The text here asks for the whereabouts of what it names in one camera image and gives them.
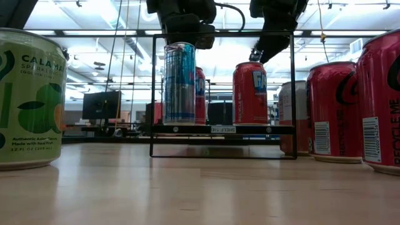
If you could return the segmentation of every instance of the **barcode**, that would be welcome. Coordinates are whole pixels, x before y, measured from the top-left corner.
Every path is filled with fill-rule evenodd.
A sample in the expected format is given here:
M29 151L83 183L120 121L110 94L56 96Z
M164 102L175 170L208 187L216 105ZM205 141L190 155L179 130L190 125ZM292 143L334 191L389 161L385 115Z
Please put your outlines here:
M379 139L379 124L377 117L362 119L364 134L364 155L366 161L381 162L381 142Z
M317 154L331 154L331 137L329 122L315 122L315 152Z

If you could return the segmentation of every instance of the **wooden table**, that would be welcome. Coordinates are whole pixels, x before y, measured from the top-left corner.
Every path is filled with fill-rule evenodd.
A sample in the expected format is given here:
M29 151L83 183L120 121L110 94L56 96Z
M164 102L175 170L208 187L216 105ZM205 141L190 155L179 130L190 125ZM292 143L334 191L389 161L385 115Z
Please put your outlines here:
M151 159L148 145L73 144L52 166L0 172L1 225L388 225L399 216L399 177L308 157Z

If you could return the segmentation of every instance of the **can lid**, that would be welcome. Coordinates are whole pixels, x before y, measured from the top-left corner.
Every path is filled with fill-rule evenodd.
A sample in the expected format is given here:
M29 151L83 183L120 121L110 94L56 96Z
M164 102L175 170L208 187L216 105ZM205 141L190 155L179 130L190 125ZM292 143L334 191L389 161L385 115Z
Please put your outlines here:
M365 44L362 47L365 47L367 44L369 44L369 43L371 43L371 42L373 42L373 41L375 41L375 40L377 40L377 39L379 39L381 37L384 37L384 36L387 36L387 35L390 35L390 34L394 34L394 33L397 33L397 32L400 32L400 28L392 30L392 31L385 32L384 34L380 34L380 35L378 35L378 36L376 36L374 38L371 38L369 41L365 42Z
M52 39L49 39L47 37L43 37L42 35L38 35L38 34L34 34L31 32L27 32L27 31L23 31L20 29L13 29L13 28L0 28L0 32L14 32L14 33L21 33L21 34L26 34L26 35L30 35L30 36L34 36L35 38L41 38L45 41L48 41L52 44L55 44L57 47L59 47L60 49L62 49L61 45L59 45L57 42L53 41Z
M238 65L236 65L236 67L238 67L238 66L241 66L241 65L245 65L245 64L258 64L258 65L261 65L262 67L264 67L264 65L261 63L261 62L242 62L242 63L239 63Z
M295 82L295 83L305 83L306 81L301 80L301 81L294 81L294 82ZM283 85L290 84L290 83L292 83L292 81L285 82L285 83L282 84L282 86L283 86Z
M329 62L329 63L324 63L318 66L314 66L313 68L310 69L310 71L312 71L313 69L317 69L321 66L331 66L331 65L336 65L336 64L343 64L343 63L349 63L349 64L354 64L356 65L357 63L352 62L352 61L338 61L338 62Z
M184 42L184 41L179 41L179 42L175 42L175 43L172 43L172 44L167 44L167 45L165 46L165 48L166 48L166 47L169 47L169 46L173 46L173 45L175 45L175 44L188 44L188 45L194 47L194 45L192 45L191 43Z

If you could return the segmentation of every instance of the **black shelf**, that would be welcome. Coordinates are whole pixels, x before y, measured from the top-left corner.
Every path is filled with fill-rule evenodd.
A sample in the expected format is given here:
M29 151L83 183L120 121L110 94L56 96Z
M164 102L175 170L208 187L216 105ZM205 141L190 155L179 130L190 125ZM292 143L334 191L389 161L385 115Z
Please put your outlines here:
M163 126L152 127L153 134L294 134L293 126Z
M292 107L292 124L293 126L220 126L226 128L224 131L216 130L217 126L162 126L154 124L154 103L156 92L156 43L157 39L162 38L195 38L195 37L219 37L219 38L236 38L236 37L261 37L261 36L288 36L290 40L291 55L291 105L296 105L295 93L295 68L294 68L294 34L292 31L259 31L259 32L212 32L212 33L176 33L176 34L156 34L152 39L152 81L151 81L151 125L149 129L150 135L150 151L149 155L156 158L179 158L179 156L155 156L153 154L154 144L203 144L203 145L270 145L279 144L277 140L245 140L231 139L230 136L239 137L240 135L268 135L268 134L286 134L292 136L293 152L289 157L257 157L258 159L297 159L297 139L296 139L296 107ZM158 134L185 134L187 139L168 140L157 138ZM189 139L190 136L221 136L225 139Z

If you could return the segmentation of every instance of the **green sparkling water can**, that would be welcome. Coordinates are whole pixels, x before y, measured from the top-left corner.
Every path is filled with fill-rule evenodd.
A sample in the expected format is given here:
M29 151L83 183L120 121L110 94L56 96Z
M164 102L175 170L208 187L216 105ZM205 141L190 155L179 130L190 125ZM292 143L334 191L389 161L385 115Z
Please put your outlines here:
M60 156L66 66L54 41L0 29L0 170L45 166Z

